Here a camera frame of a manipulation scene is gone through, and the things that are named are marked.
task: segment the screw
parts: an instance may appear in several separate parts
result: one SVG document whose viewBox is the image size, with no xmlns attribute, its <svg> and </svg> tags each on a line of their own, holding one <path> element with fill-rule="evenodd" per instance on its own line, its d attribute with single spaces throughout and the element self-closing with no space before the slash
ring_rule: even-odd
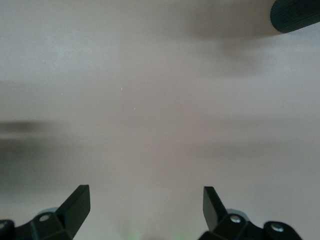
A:
<svg viewBox="0 0 320 240">
<path fill-rule="evenodd" d="M 39 218 L 39 221 L 40 222 L 44 222 L 44 221 L 47 221 L 49 219 L 50 215 L 46 214 L 46 215 L 43 215 Z"/>
<path fill-rule="evenodd" d="M 278 223 L 272 223 L 271 228 L 278 233 L 282 233 L 284 231 L 284 228 Z"/>
<path fill-rule="evenodd" d="M 232 222 L 234 222 L 235 224 L 241 223 L 241 219 L 240 219 L 240 217 L 238 217 L 237 215 L 232 215 L 232 216 L 230 217 L 230 220 L 231 220 Z"/>
</svg>

